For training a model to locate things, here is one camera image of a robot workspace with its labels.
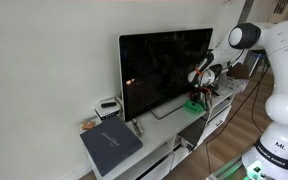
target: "black cord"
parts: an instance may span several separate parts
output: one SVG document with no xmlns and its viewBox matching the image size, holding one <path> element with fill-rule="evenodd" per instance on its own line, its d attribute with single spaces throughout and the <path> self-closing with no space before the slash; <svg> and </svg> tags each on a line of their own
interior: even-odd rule
<svg viewBox="0 0 288 180">
<path fill-rule="evenodd" d="M 257 82 L 257 84 L 255 85 L 255 87 L 252 89 L 252 91 L 250 92 L 250 94 L 244 99 L 244 101 L 242 102 L 242 104 L 237 108 L 237 110 L 235 111 L 235 113 L 233 114 L 233 116 L 228 120 L 228 122 L 225 124 L 224 128 L 221 130 L 221 132 L 219 132 L 215 137 L 213 137 L 211 140 L 207 141 L 206 143 L 206 154 L 207 154 L 207 160 L 208 160 L 208 169 L 210 174 L 212 174 L 211 171 L 211 162 L 210 162 L 210 156 L 208 153 L 208 143 L 210 143 L 211 141 L 213 141 L 214 139 L 216 139 L 219 135 L 222 134 L 222 132 L 226 129 L 226 127 L 228 126 L 228 124 L 232 121 L 232 119 L 235 117 L 235 115 L 238 113 L 238 111 L 242 108 L 242 106 L 244 105 L 244 103 L 247 101 L 247 99 L 252 95 L 252 93 L 254 92 L 254 90 L 257 88 L 257 86 L 259 85 L 259 83 L 262 81 L 263 77 L 265 76 L 267 70 L 269 69 L 269 67 L 267 67 L 267 69 L 265 70 L 264 74 L 261 76 L 260 80 Z"/>
<path fill-rule="evenodd" d="M 252 114 L 251 114 L 253 124 L 255 125 L 255 127 L 256 127 L 262 134 L 263 134 L 263 130 L 262 130 L 260 127 L 258 127 L 258 125 L 256 124 L 256 122 L 255 122 L 255 120 L 254 120 L 254 107 L 255 107 L 255 102 L 256 102 L 256 100 L 257 100 L 258 92 L 259 92 L 260 87 L 261 87 L 261 82 L 262 82 L 262 79 L 263 79 L 262 77 L 266 74 L 267 70 L 269 69 L 269 66 L 266 68 L 265 74 L 264 74 L 264 69 L 265 69 L 265 63 L 264 63 L 263 69 L 262 69 L 261 79 L 260 79 L 260 81 L 258 82 L 258 87 L 257 87 L 256 95 L 255 95 L 255 98 L 254 98 L 254 101 L 253 101 Z"/>
</svg>

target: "tv screen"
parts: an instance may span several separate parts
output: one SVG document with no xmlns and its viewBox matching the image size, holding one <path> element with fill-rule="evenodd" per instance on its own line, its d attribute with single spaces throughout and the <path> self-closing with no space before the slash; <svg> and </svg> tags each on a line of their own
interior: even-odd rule
<svg viewBox="0 0 288 180">
<path fill-rule="evenodd" d="M 125 121 L 188 92 L 195 64 L 207 54 L 212 29 L 123 35 L 119 38 Z"/>
</svg>

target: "floor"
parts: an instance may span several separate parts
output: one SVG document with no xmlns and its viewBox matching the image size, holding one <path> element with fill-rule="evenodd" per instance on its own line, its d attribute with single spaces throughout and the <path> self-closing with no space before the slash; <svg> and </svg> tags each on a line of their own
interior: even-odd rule
<svg viewBox="0 0 288 180">
<path fill-rule="evenodd" d="M 244 92 L 235 96 L 232 109 L 227 117 L 226 123 L 241 106 L 242 102 L 251 93 L 256 83 L 260 79 L 260 73 L 257 73 Z M 261 130 L 265 130 L 271 120 L 265 113 L 265 102 L 272 93 L 273 76 L 267 74 L 260 85 L 260 90 L 254 107 L 254 120 Z M 207 158 L 206 142 L 215 137 L 225 126 L 223 124 L 218 130 L 213 132 L 203 144 L 194 152 L 186 157 L 176 166 L 164 179 L 165 180 L 200 180 L 205 179 L 210 172 L 216 171 L 223 164 L 230 161 L 237 155 L 242 154 L 250 147 L 261 132 L 256 128 L 251 119 L 252 105 L 255 99 L 256 90 L 251 94 L 247 101 L 241 106 L 225 130 L 214 140 L 208 143 L 209 160 Z M 96 179 L 91 172 L 81 180 Z"/>
</svg>

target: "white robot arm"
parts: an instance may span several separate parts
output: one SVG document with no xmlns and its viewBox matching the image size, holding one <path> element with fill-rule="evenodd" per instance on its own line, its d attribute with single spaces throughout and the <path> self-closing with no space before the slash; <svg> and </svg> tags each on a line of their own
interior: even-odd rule
<svg viewBox="0 0 288 180">
<path fill-rule="evenodd" d="M 206 75 L 214 64 L 236 57 L 241 49 L 265 49 L 273 75 L 274 90 L 265 110 L 273 123 L 247 153 L 242 156 L 250 179 L 288 180 L 288 21 L 279 24 L 247 23 L 236 26 L 212 51 L 211 62 L 204 61 L 188 76 L 196 87 L 214 80 Z"/>
</svg>

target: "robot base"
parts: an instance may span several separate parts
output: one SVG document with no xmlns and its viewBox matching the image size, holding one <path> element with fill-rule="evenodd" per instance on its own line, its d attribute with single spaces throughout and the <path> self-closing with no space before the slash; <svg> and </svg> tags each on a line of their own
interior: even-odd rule
<svg viewBox="0 0 288 180">
<path fill-rule="evenodd" d="M 288 180 L 288 170 L 267 161 L 255 147 L 242 156 L 242 162 L 251 180 Z"/>
</svg>

